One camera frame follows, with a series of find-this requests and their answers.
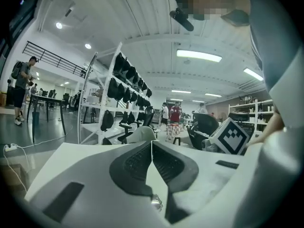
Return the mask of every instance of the round ceiling light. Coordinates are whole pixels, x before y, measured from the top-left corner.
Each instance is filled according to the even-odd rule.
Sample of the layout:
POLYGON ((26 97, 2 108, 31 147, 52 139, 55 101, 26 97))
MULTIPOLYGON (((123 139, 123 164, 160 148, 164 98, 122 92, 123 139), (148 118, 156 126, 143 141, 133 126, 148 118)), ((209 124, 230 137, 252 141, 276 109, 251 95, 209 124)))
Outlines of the round ceiling light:
POLYGON ((62 24, 59 23, 59 22, 57 22, 57 23, 56 23, 56 27, 57 27, 58 29, 62 29, 62 24))
POLYGON ((90 44, 85 44, 85 47, 86 47, 87 49, 91 49, 91 48, 92 48, 90 44))

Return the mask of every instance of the white shelving rack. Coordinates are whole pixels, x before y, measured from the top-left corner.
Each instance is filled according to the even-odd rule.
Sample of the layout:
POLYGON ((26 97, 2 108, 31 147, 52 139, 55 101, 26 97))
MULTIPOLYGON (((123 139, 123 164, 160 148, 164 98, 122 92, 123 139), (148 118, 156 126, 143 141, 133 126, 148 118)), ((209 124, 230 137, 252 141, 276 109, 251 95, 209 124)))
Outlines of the white shelving rack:
POLYGON ((94 64, 94 62, 96 60, 97 53, 95 53, 95 55, 94 55, 94 57, 93 57, 90 65, 89 65, 89 67, 87 69, 87 72, 86 72, 86 75, 85 75, 85 82, 84 82, 83 90, 82 90, 81 96, 80 96, 79 110, 78 110, 77 133, 78 133, 78 143, 79 144, 83 144, 88 139, 90 139, 94 134, 97 134, 98 135, 98 144, 101 145, 104 137, 112 137, 113 135, 119 135, 119 134, 121 134, 121 133, 124 132, 124 129, 118 127, 117 125, 115 125, 115 123, 112 126, 112 128, 114 129, 114 131, 112 130, 112 128, 108 129, 107 132, 103 132, 103 131, 100 130, 100 127, 102 125, 103 117, 104 117, 104 114, 105 114, 106 110, 108 110, 109 112, 114 112, 114 116, 113 117, 115 117, 115 112, 128 112, 128 113, 129 112, 133 112, 133 113, 136 113, 136 114, 134 114, 135 118, 137 118, 137 115, 138 115, 139 112, 143 112, 144 113, 144 111, 139 110, 139 106, 135 105, 136 101, 133 102, 132 108, 130 108, 130 109, 126 109, 126 108, 123 108, 121 106, 119 106, 119 107, 113 107, 113 106, 107 106, 106 105, 107 95, 108 95, 108 88, 109 88, 109 84, 110 84, 111 78, 114 78, 116 80, 116 82, 117 82, 118 85, 121 83, 125 87, 125 89, 129 88, 131 94, 133 92, 135 92, 136 94, 140 95, 141 97, 144 97, 144 95, 142 95, 141 90, 140 90, 140 92, 137 92, 130 85, 127 85, 126 83, 124 83, 123 81, 121 81, 120 79, 118 79, 117 77, 115 77, 113 75, 113 69, 114 69, 114 66, 115 66, 115 60, 116 60, 117 55, 119 53, 121 53, 122 56, 124 58, 126 58, 126 56, 121 52, 121 48, 122 48, 122 43, 120 42, 119 45, 118 45, 118 47, 117 47, 117 49, 116 49, 116 51, 114 52, 114 55, 113 55, 113 58, 112 58, 112 61, 111 61, 111 64, 110 64, 110 67, 109 67, 107 75, 101 75, 100 73, 98 73, 96 71, 96 69, 93 68, 93 64, 94 64), (92 104, 92 103, 83 102, 84 93, 85 93, 86 88, 87 88, 87 82, 89 81, 89 76, 90 76, 90 74, 92 72, 95 74, 95 76, 96 76, 99 84, 102 86, 102 88, 104 90, 100 104, 92 104), (82 107, 92 107, 92 108, 100 109, 98 123, 82 124, 81 123, 82 107), (82 128, 85 128, 85 129, 87 129, 87 130, 89 130, 89 131, 92 132, 84 140, 81 139, 81 129, 82 128))
POLYGON ((248 104, 239 104, 239 105, 229 105, 229 109, 228 109, 228 113, 230 113, 230 109, 234 108, 234 109, 238 109, 238 108, 251 108, 253 107, 254 111, 253 112, 249 112, 249 113, 237 113, 237 114, 249 114, 250 116, 254 116, 254 122, 243 122, 243 123, 247 123, 247 124, 254 124, 255 125, 255 132, 257 132, 257 126, 258 125, 267 125, 267 123, 264 122, 258 122, 258 115, 259 114, 273 114, 273 111, 267 111, 267 112, 258 112, 258 106, 262 104, 262 105, 269 105, 269 104, 273 104, 272 100, 265 100, 265 101, 257 101, 255 100, 255 102, 252 103, 248 103, 248 104))

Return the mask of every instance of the red shirt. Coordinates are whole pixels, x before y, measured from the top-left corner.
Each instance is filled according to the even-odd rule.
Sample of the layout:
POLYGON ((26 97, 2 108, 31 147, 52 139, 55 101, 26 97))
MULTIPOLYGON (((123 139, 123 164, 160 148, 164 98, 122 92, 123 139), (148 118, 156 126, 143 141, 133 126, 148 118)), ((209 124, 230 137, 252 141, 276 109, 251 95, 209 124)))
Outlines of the red shirt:
POLYGON ((171 114, 171 121, 180 122, 180 113, 181 113, 181 108, 179 106, 173 106, 171 108, 171 110, 173 110, 172 114, 171 114))

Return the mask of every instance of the trash bin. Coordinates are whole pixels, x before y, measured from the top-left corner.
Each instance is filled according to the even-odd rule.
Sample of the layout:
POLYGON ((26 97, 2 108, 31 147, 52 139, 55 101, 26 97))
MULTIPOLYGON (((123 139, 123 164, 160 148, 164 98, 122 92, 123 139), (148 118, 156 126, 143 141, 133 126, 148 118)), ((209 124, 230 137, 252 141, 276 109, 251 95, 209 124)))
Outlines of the trash bin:
POLYGON ((39 115, 40 115, 40 112, 36 112, 36 117, 34 119, 34 112, 32 112, 32 117, 33 117, 33 124, 35 126, 37 126, 39 124, 39 115))

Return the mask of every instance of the ceiling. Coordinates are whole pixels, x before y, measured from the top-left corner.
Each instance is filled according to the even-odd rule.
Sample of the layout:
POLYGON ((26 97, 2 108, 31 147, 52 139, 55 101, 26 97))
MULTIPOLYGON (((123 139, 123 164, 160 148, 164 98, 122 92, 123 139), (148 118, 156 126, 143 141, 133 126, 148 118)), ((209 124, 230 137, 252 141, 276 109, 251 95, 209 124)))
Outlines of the ceiling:
POLYGON ((54 84, 56 86, 60 86, 61 84, 64 84, 65 82, 69 82, 67 85, 64 84, 64 88, 68 88, 68 89, 72 89, 74 90, 76 88, 77 82, 71 79, 67 79, 65 77, 61 77, 58 74, 53 74, 49 71, 43 70, 41 68, 38 67, 32 67, 31 68, 31 74, 35 77, 35 78, 39 78, 40 80, 44 81, 44 82, 48 82, 51 84, 54 84))
POLYGON ((222 95, 222 100, 259 91, 264 84, 243 72, 259 72, 252 54, 249 27, 236 28, 221 18, 194 21, 188 32, 169 16, 175 0, 53 0, 43 29, 109 66, 119 42, 122 51, 154 91, 184 100, 214 102, 205 93, 222 95), (71 13, 65 17, 70 7, 71 13), (60 21, 63 29, 56 28, 60 21), (177 49, 219 55, 219 63, 176 57, 177 49), (183 95, 171 90, 191 91, 183 95))

